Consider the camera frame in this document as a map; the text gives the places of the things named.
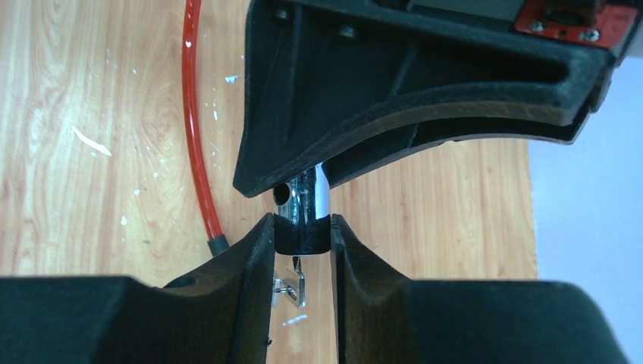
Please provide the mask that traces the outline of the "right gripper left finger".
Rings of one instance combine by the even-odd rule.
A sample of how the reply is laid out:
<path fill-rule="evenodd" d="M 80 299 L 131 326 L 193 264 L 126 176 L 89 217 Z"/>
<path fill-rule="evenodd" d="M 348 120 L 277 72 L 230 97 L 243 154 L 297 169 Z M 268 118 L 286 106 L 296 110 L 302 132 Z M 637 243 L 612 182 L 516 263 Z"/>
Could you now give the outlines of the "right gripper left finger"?
<path fill-rule="evenodd" d="M 125 276 L 2 278 L 3 363 L 263 363 L 274 217 L 165 287 Z"/>

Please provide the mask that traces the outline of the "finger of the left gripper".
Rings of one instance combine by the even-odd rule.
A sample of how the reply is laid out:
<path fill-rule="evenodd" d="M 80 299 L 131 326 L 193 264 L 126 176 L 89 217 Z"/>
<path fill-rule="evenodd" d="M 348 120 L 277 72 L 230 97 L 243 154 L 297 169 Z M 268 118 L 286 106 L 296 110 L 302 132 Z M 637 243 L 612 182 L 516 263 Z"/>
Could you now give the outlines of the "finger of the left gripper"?
<path fill-rule="evenodd" d="M 342 121 L 324 163 L 331 187 L 447 141 L 573 143 L 595 108 L 369 108 Z"/>
<path fill-rule="evenodd" d="M 375 1 L 253 1 L 234 188 L 252 197 L 324 164 L 369 108 L 595 108 L 612 52 L 455 11 Z"/>

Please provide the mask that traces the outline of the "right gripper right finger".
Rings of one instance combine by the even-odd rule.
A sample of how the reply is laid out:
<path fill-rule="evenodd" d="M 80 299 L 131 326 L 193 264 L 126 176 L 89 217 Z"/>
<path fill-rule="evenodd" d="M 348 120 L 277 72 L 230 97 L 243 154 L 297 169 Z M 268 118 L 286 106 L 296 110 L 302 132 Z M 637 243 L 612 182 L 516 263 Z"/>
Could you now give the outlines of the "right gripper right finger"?
<path fill-rule="evenodd" d="M 414 280 L 331 219 L 341 363 L 625 363 L 580 287 L 560 281 Z"/>

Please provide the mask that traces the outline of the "silver key with ring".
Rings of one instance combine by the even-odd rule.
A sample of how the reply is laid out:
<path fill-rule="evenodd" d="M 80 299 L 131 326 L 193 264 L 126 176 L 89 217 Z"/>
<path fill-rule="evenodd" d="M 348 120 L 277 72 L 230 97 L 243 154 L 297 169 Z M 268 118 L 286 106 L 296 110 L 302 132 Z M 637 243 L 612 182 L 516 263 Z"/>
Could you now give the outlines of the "silver key with ring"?
<path fill-rule="evenodd" d="M 283 296 L 298 309 L 306 307 L 306 278 L 300 256 L 288 256 L 287 265 L 277 266 L 272 284 L 272 305 L 276 306 L 278 297 Z"/>

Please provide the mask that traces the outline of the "red cable lock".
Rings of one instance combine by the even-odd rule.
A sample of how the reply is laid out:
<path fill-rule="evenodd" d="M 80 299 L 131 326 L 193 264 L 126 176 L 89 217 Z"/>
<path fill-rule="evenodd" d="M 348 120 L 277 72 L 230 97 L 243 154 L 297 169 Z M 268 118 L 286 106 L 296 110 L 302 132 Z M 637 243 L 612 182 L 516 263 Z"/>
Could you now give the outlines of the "red cable lock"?
<path fill-rule="evenodd" d="M 213 256 L 229 244 L 224 236 L 202 151 L 198 118 L 196 82 L 197 39 L 201 1 L 186 1 L 181 49 L 181 87 L 187 153 L 199 209 L 205 226 L 208 246 Z M 330 187 L 322 164 L 273 189 L 278 215 L 285 219 L 286 232 L 281 238 L 282 254 L 299 257 L 321 254 L 330 249 Z"/>

